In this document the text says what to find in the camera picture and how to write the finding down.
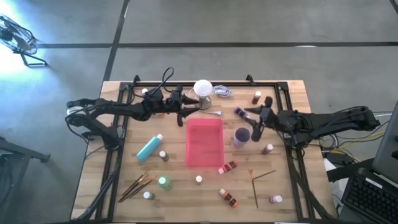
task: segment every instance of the purple cup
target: purple cup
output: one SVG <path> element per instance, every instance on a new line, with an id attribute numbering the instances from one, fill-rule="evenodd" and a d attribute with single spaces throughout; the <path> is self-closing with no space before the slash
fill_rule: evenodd
<path id="1" fill-rule="evenodd" d="M 234 146 L 240 148 L 250 139 L 250 131 L 246 128 L 238 128 L 234 134 Z"/>

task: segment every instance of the wooden table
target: wooden table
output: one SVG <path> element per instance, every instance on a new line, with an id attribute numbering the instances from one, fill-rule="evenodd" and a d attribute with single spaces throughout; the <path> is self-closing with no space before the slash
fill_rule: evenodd
<path id="1" fill-rule="evenodd" d="M 293 108 L 305 113 L 310 112 L 304 82 L 301 80 L 287 82 Z M 119 83 L 104 82 L 101 97 L 116 101 Z M 134 90 L 139 94 L 141 89 L 135 88 Z M 190 88 L 184 88 L 186 95 L 189 90 Z M 285 149 L 277 134 L 266 129 L 259 142 L 250 141 L 241 149 L 236 149 L 232 145 L 233 133 L 237 128 L 246 127 L 251 130 L 250 125 L 233 113 L 234 107 L 252 107 L 251 99 L 255 91 L 262 92 L 261 101 L 264 101 L 265 96 L 275 98 L 274 89 L 270 87 L 231 87 L 230 90 L 235 93 L 233 98 L 220 98 L 212 95 L 212 107 L 208 111 L 223 112 L 224 115 L 221 118 L 224 124 L 224 161 L 237 160 L 239 166 L 223 175 L 219 175 L 214 169 L 187 169 L 185 167 L 187 120 L 184 120 L 184 127 L 180 128 L 177 126 L 176 114 L 158 114 L 144 123 L 130 118 L 116 200 L 119 200 L 121 194 L 145 171 L 149 171 L 150 177 L 168 175 L 174 186 L 171 190 L 164 190 L 153 181 L 132 199 L 116 203 L 114 222 L 291 222 L 297 220 Z M 273 109 L 277 111 L 276 103 L 274 103 Z M 196 112 L 188 118 L 217 118 L 217 116 Z M 98 120 L 110 126 L 113 115 L 102 115 Z M 141 164 L 136 159 L 136 154 L 153 136 L 159 133 L 164 136 L 162 144 L 148 160 Z M 270 154 L 263 156 L 260 151 L 266 144 L 273 144 L 275 149 Z M 87 153 L 101 145 L 103 145 L 102 141 L 91 142 Z M 168 162 L 163 162 L 158 157 L 160 150 L 167 152 L 170 157 Z M 85 161 L 72 218 L 83 213 L 98 193 L 105 155 L 106 151 L 102 149 Z M 328 212 L 335 215 L 330 186 L 319 148 L 315 146 L 306 148 L 304 160 L 312 192 Z M 276 170 L 276 172 L 256 181 L 258 209 L 254 201 L 249 169 L 254 170 L 254 176 Z M 197 175 L 203 177 L 201 185 L 195 183 Z M 226 189 L 235 197 L 239 203 L 237 208 L 232 209 L 220 197 L 218 192 L 221 188 Z M 155 200 L 143 199 L 142 193 L 145 190 L 153 192 Z M 281 195 L 283 202 L 269 203 L 271 195 Z M 302 192 L 300 198 L 305 210 Z"/>

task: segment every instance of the fan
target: fan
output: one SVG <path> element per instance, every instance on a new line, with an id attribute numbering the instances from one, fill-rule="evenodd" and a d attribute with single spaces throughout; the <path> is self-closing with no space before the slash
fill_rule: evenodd
<path id="1" fill-rule="evenodd" d="M 11 49 L 15 54 L 19 54 L 28 67 L 35 65 L 45 65 L 48 63 L 40 58 L 32 56 L 37 52 L 36 38 L 32 32 L 25 29 L 5 15 L 0 14 L 0 42 Z M 41 61 L 40 63 L 28 63 L 26 57 L 31 57 Z"/>

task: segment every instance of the gray floor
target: gray floor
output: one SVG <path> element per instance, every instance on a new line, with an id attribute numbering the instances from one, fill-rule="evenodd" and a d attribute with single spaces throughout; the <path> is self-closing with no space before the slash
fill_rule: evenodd
<path id="1" fill-rule="evenodd" d="M 0 12 L 46 44 L 111 43 L 122 4 L 0 0 Z M 121 42 L 398 41 L 397 23 L 388 0 L 131 0 Z M 68 220 L 85 144 L 65 126 L 65 104 L 98 97 L 109 52 L 40 49 L 51 67 L 29 69 L 0 47 L 0 136 L 51 153 L 48 164 L 31 162 L 13 223 Z M 355 105 L 390 111 L 398 100 L 397 57 L 397 47 L 119 49 L 111 80 L 159 80 L 168 66 L 173 80 L 241 80 L 250 73 L 305 80 L 315 113 Z M 377 142 L 350 149 L 367 159 Z"/>

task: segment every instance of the pink tray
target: pink tray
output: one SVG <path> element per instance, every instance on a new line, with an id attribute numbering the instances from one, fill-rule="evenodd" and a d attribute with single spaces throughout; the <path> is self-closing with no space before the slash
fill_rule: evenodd
<path id="1" fill-rule="evenodd" d="M 220 168 L 224 165 L 222 119 L 189 119 L 185 165 L 197 168 Z"/>

